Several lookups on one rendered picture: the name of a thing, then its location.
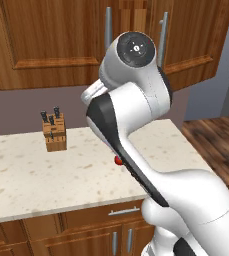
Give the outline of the wooden base cabinet door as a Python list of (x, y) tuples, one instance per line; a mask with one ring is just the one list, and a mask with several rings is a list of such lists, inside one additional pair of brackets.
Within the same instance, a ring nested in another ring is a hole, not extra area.
[(112, 256), (112, 233), (118, 232), (121, 256), (122, 226), (112, 225), (33, 241), (34, 256)]
[(33, 256), (20, 221), (0, 223), (0, 256)]
[[(128, 229), (133, 229), (133, 240), (130, 254), (127, 253), (127, 234)], [(141, 256), (144, 247), (151, 241), (154, 235), (154, 227), (145, 221), (135, 221), (126, 223), (122, 227), (122, 247), (121, 256)]]

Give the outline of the wooden knife block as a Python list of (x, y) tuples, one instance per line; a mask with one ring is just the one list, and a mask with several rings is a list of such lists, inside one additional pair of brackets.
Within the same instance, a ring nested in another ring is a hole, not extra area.
[(67, 149), (67, 135), (64, 114), (60, 114), (57, 119), (55, 115), (54, 124), (49, 122), (49, 114), (47, 114), (48, 123), (42, 121), (43, 135), (45, 137), (46, 149), (48, 152), (63, 151)]

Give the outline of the wooden drawer front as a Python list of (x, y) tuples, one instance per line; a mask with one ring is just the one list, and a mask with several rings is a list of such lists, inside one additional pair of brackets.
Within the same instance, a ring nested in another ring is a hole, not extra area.
[[(81, 210), (70, 211), (61, 214), (63, 228), (65, 230), (71, 228), (77, 228), (85, 225), (91, 225), (96, 223), (104, 223), (109, 221), (120, 221), (123, 219), (137, 218), (141, 217), (141, 205), (143, 200), (136, 200), (124, 203), (117, 203)], [(118, 211), (123, 209), (133, 208), (134, 206), (140, 208), (140, 211), (118, 215), (118, 216), (108, 216), (111, 210)]]

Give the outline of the wooden wall cabinet door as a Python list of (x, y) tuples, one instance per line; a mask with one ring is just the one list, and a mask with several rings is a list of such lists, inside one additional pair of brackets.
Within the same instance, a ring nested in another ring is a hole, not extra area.
[(229, 26), (229, 0), (118, 0), (120, 30), (160, 41), (167, 21), (162, 69), (174, 91), (216, 75)]
[(119, 0), (0, 0), (0, 91), (83, 86), (105, 54), (105, 11)]

